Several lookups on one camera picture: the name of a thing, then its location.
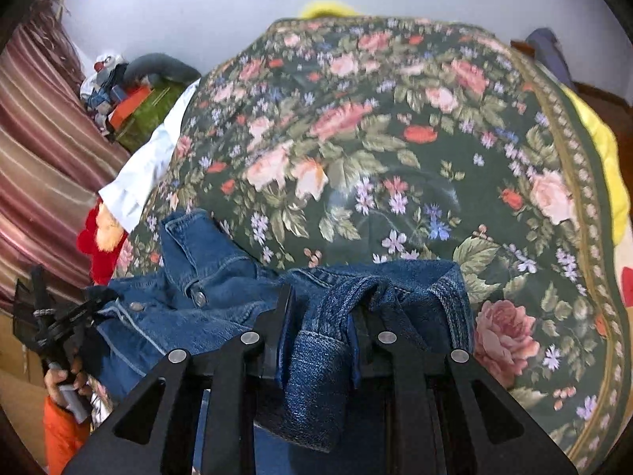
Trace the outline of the orange left sleeve forearm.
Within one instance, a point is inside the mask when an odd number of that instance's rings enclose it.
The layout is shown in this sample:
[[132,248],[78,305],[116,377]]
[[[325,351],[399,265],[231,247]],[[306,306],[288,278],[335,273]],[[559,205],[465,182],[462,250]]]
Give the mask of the orange left sleeve forearm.
[[74,415],[62,410],[50,397],[44,400],[44,445],[48,473],[59,475],[88,440],[91,420],[79,424]]

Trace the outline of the left hand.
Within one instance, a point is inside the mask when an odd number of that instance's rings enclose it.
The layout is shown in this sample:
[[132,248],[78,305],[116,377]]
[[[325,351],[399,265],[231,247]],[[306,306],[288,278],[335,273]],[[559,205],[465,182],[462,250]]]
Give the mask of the left hand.
[[44,376],[44,385],[48,392],[49,399],[53,401],[57,407],[63,409],[68,407],[68,402],[66,402],[61,386],[69,384],[68,378],[70,374],[74,375],[73,390],[75,392],[87,399],[89,399],[92,394],[92,389],[88,384],[88,375],[83,371],[83,362],[80,356],[74,357],[70,370],[49,366]]

